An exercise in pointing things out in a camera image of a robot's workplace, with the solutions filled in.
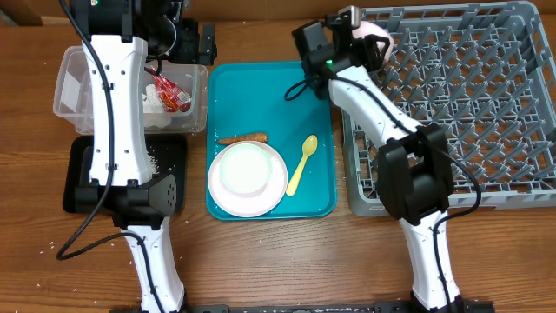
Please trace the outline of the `pink bowl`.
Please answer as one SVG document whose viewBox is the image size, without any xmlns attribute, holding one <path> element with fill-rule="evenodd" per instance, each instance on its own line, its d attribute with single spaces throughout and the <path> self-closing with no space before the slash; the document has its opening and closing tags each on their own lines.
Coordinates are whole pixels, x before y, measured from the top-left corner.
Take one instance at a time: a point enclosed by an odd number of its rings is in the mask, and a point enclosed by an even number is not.
<svg viewBox="0 0 556 313">
<path fill-rule="evenodd" d="M 377 71 L 389 62 L 394 40 L 385 29 L 363 21 L 352 35 L 357 55 L 368 71 Z"/>
</svg>

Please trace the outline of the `red snack wrapper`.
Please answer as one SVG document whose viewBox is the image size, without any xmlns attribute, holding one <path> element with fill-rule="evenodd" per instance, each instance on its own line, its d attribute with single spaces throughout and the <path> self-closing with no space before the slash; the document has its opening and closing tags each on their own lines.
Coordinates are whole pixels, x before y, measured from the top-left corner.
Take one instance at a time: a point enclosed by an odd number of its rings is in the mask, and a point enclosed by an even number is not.
<svg viewBox="0 0 556 313">
<path fill-rule="evenodd" d="M 146 71 L 155 81 L 156 92 L 160 97 L 167 112 L 187 112 L 191 108 L 191 96 L 176 83 L 168 78 L 156 74 L 154 68 L 147 68 Z"/>
</svg>

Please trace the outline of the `white tissue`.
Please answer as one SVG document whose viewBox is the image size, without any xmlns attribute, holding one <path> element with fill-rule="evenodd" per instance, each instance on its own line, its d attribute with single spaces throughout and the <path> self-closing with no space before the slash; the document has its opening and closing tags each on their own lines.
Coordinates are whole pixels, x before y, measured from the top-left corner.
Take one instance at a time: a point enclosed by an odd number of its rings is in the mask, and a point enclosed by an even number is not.
<svg viewBox="0 0 556 313">
<path fill-rule="evenodd" d="M 145 127 L 165 128 L 171 123 L 169 113 L 165 110 L 154 84 L 146 87 L 146 93 L 142 95 L 142 106 Z"/>
</svg>

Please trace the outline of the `orange carrot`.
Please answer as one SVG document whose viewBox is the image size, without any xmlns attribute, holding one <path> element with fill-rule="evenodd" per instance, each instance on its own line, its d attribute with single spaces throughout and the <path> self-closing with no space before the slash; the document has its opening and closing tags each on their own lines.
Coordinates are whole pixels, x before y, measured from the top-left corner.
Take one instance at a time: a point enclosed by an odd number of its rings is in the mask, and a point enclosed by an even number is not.
<svg viewBox="0 0 556 313">
<path fill-rule="evenodd" d="M 226 137 L 226 138 L 218 139 L 217 143 L 220 145 L 231 145 L 243 141 L 255 141 L 260 143 L 266 143 L 268 141 L 268 135 L 263 132 L 250 133 L 246 135 L 239 135 L 235 137 Z"/>
</svg>

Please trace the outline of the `white rice pile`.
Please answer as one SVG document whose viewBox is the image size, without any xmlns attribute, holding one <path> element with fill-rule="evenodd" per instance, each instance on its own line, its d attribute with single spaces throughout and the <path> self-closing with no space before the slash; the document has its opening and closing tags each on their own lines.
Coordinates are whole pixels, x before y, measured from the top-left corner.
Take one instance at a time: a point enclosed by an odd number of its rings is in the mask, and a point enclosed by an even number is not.
<svg viewBox="0 0 556 313">
<path fill-rule="evenodd" d="M 149 164 L 154 175 L 172 172 L 175 168 L 175 160 L 170 147 L 163 145 L 150 145 L 147 148 Z"/>
</svg>

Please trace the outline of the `white bowl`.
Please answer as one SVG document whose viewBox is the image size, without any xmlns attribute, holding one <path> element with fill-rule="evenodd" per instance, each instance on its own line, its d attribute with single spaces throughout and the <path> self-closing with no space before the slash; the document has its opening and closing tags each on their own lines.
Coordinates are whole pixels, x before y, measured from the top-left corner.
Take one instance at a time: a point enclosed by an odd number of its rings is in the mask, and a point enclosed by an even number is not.
<svg viewBox="0 0 556 313">
<path fill-rule="evenodd" d="M 234 193 L 258 192 L 272 173 L 270 156 L 253 143 L 239 143 L 227 149 L 220 163 L 220 178 Z"/>
</svg>

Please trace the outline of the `pink plate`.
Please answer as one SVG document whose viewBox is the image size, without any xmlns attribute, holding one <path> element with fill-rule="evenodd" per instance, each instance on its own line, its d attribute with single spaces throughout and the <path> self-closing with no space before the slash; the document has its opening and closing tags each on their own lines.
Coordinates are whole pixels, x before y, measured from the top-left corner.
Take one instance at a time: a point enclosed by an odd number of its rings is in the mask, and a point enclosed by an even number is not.
<svg viewBox="0 0 556 313">
<path fill-rule="evenodd" d="M 266 185 L 258 192 L 241 195 L 228 189 L 220 178 L 220 163 L 223 153 L 239 143 L 253 143 L 263 148 L 270 156 L 272 173 Z M 288 185 L 288 169 L 280 154 L 265 143 L 243 141 L 222 150 L 210 164 L 208 170 L 208 192 L 216 206 L 235 217 L 257 217 L 270 212 L 285 195 Z"/>
</svg>

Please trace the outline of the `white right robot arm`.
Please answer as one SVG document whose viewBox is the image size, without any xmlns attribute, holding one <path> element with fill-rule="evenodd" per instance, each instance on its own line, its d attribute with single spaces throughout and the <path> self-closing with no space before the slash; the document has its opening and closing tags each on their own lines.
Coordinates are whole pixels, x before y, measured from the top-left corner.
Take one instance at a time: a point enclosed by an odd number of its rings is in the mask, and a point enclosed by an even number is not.
<svg viewBox="0 0 556 313">
<path fill-rule="evenodd" d="M 404 230 L 415 309 L 455 311 L 460 292 L 444 225 L 453 193 L 447 138 L 437 123 L 410 117 L 374 83 L 371 75 L 389 61 L 393 38 L 362 21 L 354 6 L 302 25 L 292 37 L 307 86 L 347 113 L 376 150 L 376 192 Z"/>
</svg>

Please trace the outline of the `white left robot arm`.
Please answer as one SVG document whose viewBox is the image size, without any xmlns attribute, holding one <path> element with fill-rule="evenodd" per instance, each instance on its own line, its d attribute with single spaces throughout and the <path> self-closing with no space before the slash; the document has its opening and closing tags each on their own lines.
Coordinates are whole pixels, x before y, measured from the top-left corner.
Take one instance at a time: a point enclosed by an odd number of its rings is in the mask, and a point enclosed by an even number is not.
<svg viewBox="0 0 556 313">
<path fill-rule="evenodd" d="M 111 216 L 131 250 L 143 312 L 184 312 L 169 221 L 185 204 L 187 142 L 144 132 L 142 79 L 149 61 L 210 65 L 215 26 L 186 18 L 183 1 L 65 1 L 91 83 L 94 135 L 83 152 L 74 206 Z"/>
</svg>

